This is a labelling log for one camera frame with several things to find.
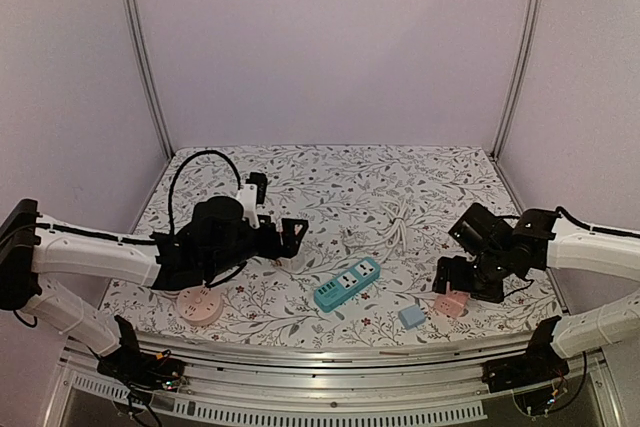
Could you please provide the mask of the pink cube socket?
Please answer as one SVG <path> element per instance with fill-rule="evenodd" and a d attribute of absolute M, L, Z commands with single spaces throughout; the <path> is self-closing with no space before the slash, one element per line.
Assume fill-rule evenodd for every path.
<path fill-rule="evenodd" d="M 448 291 L 436 297 L 433 308 L 449 318 L 457 319 L 464 313 L 469 298 L 468 293 Z"/>

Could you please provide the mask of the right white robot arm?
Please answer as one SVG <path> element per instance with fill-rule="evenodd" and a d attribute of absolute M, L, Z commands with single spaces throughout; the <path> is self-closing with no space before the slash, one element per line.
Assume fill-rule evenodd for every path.
<path fill-rule="evenodd" d="M 433 292 L 463 292 L 475 300 L 501 303 L 504 280 L 526 279 L 532 269 L 570 269 L 637 281 L 639 235 L 591 225 L 565 208 L 528 209 L 518 216 L 495 215 L 472 204 L 449 231 L 464 256 L 442 257 Z M 552 371 L 556 357 L 567 359 L 639 333 L 639 295 L 629 294 L 578 315 L 554 317 L 535 330 L 517 362 L 517 374 L 537 383 Z"/>

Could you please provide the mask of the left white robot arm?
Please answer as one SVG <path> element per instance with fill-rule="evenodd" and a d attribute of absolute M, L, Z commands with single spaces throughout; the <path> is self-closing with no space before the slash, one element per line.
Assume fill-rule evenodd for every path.
<path fill-rule="evenodd" d="M 295 257 L 308 230 L 304 219 L 250 216 L 240 201 L 216 196 L 196 205 L 174 234 L 126 236 L 57 222 L 21 200 L 1 226 L 1 308 L 48 322 L 85 344 L 128 381 L 148 373 L 132 328 L 100 314 L 62 286 L 57 274 L 118 279 L 154 291 L 216 287 L 254 257 Z"/>

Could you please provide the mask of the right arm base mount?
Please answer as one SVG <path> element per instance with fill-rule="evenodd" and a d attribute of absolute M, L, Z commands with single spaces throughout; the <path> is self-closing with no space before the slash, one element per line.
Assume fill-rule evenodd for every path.
<path fill-rule="evenodd" d="M 567 392 L 568 362 L 552 349 L 552 332 L 560 316 L 542 321 L 525 351 L 489 360 L 482 366 L 481 380 L 490 393 L 511 391 L 517 409 L 528 417 L 546 415 Z"/>

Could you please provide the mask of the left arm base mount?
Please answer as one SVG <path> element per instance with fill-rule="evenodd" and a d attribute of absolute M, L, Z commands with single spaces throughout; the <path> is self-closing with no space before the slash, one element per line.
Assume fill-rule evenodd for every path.
<path fill-rule="evenodd" d="M 119 344 L 108 355 L 93 353 L 98 360 L 97 371 L 116 379 L 129 390 L 127 415 L 132 421 L 138 426 L 147 426 L 139 418 L 142 411 L 135 408 L 134 403 L 137 402 L 150 414 L 156 426 L 162 426 L 162 421 L 151 407 L 153 392 L 175 391 L 183 385 L 186 364 L 174 358 L 170 349 L 159 354 L 143 352 L 132 324 L 119 315 L 114 320 L 119 328 Z"/>

